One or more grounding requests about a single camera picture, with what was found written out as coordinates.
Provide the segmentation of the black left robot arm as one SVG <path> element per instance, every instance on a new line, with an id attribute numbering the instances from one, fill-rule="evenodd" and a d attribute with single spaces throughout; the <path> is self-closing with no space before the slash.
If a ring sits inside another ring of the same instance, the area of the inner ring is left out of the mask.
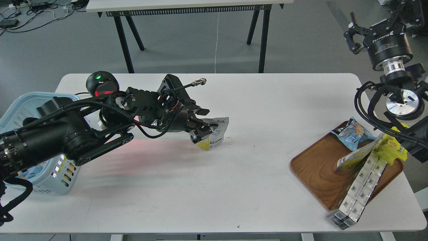
<path id="1" fill-rule="evenodd" d="M 39 118 L 28 117 L 21 128 L 1 133 L 1 195 L 6 184 L 24 187 L 22 194 L 1 206 L 1 225 L 13 220 L 10 211 L 33 191 L 33 184 L 18 178 L 18 173 L 57 155 L 82 166 L 132 141 L 134 127 L 150 139 L 182 131 L 195 144 L 207 139 L 216 125 L 197 117 L 209 110 L 186 91 L 205 84 L 200 78 L 183 85 L 177 76 L 167 74 L 157 91 L 132 87 L 121 91 L 113 74 L 97 71 L 86 81 L 90 98 L 54 96 L 45 102 L 37 108 Z"/>

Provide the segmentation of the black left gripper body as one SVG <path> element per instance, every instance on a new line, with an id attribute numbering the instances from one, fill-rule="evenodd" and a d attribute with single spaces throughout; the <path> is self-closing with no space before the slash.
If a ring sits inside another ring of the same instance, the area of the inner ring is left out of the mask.
<path id="1" fill-rule="evenodd" d="M 108 94 L 105 103 L 122 109 L 131 118 L 103 107 L 100 111 L 101 122 L 106 128 L 111 128 L 129 124 L 137 117 L 141 125 L 155 126 L 159 132 L 189 132 L 204 121 L 194 114 L 194 109 L 199 106 L 189 97 L 186 88 L 205 83 L 202 78 L 183 85 L 176 75 L 167 74 L 157 91 L 128 87 L 126 91 L 113 92 Z"/>

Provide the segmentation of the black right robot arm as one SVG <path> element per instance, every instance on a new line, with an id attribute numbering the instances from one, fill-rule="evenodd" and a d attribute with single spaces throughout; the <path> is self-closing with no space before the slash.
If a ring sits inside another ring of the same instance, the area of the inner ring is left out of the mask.
<path id="1" fill-rule="evenodd" d="M 366 48 L 373 70 L 383 72 L 379 84 L 367 81 L 357 89 L 357 113 L 375 129 L 395 137 L 419 162 L 426 162 L 427 117 L 409 128 L 400 123 L 419 118 L 427 103 L 427 82 L 419 81 L 425 73 L 422 64 L 405 67 L 413 58 L 406 25 L 425 26 L 422 2 L 399 0 L 390 18 L 367 28 L 350 15 L 349 29 L 343 34 L 349 50 L 358 54 Z"/>

